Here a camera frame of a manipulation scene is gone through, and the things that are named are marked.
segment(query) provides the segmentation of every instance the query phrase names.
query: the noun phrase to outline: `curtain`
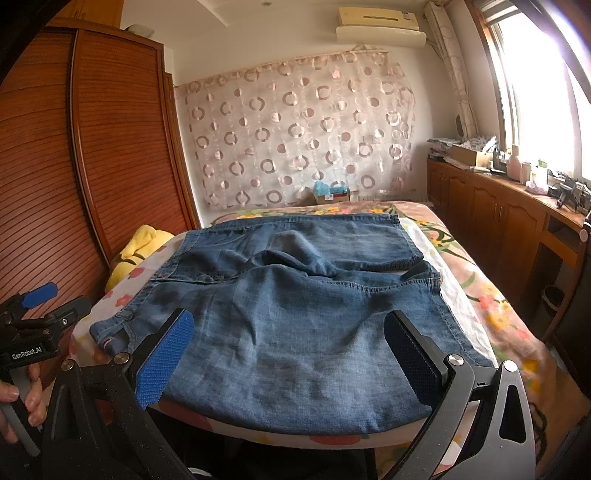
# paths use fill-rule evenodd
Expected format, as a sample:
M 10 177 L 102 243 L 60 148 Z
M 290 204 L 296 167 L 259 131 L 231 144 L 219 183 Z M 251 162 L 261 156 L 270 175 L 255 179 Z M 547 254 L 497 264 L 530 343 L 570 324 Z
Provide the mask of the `curtain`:
M 429 2 L 425 6 L 425 16 L 431 30 L 433 30 L 439 53 L 443 58 L 447 74 L 452 82 L 462 123 L 463 139 L 467 140 L 475 137 L 478 135 L 478 129 L 468 97 L 466 66 L 464 65 L 464 58 L 452 23 L 445 9 L 435 2 Z
M 209 210 L 309 202 L 316 181 L 360 196 L 417 188 L 414 95 L 385 51 L 268 63 L 177 89 L 191 180 Z

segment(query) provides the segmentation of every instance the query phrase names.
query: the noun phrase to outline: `jeans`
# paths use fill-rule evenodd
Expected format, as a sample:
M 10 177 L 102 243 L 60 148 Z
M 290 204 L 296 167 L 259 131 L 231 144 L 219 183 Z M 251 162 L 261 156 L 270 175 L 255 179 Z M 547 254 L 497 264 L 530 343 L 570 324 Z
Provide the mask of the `jeans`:
M 194 334 L 165 397 L 266 432 L 384 432 L 430 411 L 384 339 L 391 310 L 444 353 L 491 366 L 422 258 L 397 216 L 234 220 L 187 233 L 134 299 L 90 333 L 111 355 L 133 351 L 183 307 Z

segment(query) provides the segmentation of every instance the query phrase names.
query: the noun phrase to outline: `finger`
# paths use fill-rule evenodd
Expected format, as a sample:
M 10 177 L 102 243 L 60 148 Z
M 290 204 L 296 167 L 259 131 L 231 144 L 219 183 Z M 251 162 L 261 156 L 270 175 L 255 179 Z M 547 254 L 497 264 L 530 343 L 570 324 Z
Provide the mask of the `finger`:
M 0 381 L 0 403 L 10 403 L 18 398 L 18 388 Z
M 45 404 L 41 402 L 37 409 L 29 415 L 29 424 L 33 427 L 38 427 L 45 421 L 47 410 Z
M 25 406 L 30 413 L 34 412 L 39 406 L 42 393 L 43 387 L 41 386 L 41 380 L 38 379 L 36 382 L 31 384 L 31 389 L 25 397 Z
M 36 382 L 39 379 L 39 375 L 41 375 L 41 367 L 39 364 L 31 364 L 28 368 L 29 378 L 32 382 Z
M 2 414 L 0 414 L 0 434 L 8 443 L 18 442 L 17 434 L 14 433 L 14 430 L 8 424 L 6 418 Z
M 16 442 L 18 442 L 17 434 L 14 433 L 14 430 L 12 429 L 12 427 L 10 425 L 8 426 L 8 431 L 6 432 L 6 435 L 4 436 L 4 439 L 8 443 L 16 443 Z

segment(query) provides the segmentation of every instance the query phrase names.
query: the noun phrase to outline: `yellow plush toy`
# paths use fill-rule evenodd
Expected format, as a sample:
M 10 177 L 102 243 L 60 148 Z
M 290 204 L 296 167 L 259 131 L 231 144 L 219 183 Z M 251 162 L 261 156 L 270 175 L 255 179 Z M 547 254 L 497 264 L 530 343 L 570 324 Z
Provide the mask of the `yellow plush toy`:
M 149 225 L 139 227 L 127 246 L 115 257 L 111 264 L 111 276 L 105 287 L 108 292 L 149 255 L 168 242 L 174 235 L 156 230 Z

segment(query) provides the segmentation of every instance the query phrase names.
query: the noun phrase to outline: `bed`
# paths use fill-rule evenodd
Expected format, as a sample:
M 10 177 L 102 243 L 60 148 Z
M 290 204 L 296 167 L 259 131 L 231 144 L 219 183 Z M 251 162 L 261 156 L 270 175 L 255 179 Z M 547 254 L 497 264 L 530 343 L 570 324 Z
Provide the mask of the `bed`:
M 483 275 L 466 251 L 449 234 L 441 220 L 427 207 L 410 202 L 343 202 L 336 205 L 289 207 L 230 213 L 214 224 L 240 218 L 276 215 L 338 215 L 350 213 L 397 213 L 405 230 L 426 260 L 442 275 L 441 295 L 476 348 L 490 349 L 497 361 L 512 359 L 520 367 L 534 420 L 538 473 L 545 470 L 561 444 L 589 412 L 590 402 L 570 375 L 557 366 L 549 350 L 525 327 L 498 289 Z M 109 291 L 91 314 L 75 328 L 69 354 L 80 365 L 109 361 L 89 334 L 94 323 L 122 309 L 148 279 L 179 248 L 184 235 L 177 235 L 152 254 L 130 275 Z M 387 472 L 418 432 L 422 421 L 389 432 L 364 436 L 310 437 L 259 432 L 206 418 L 171 401 L 161 400 L 159 410 L 196 427 L 227 436 L 269 445 L 303 448 L 375 448 L 380 477 Z M 476 406 L 471 404 L 441 468 L 452 465 L 469 431 Z

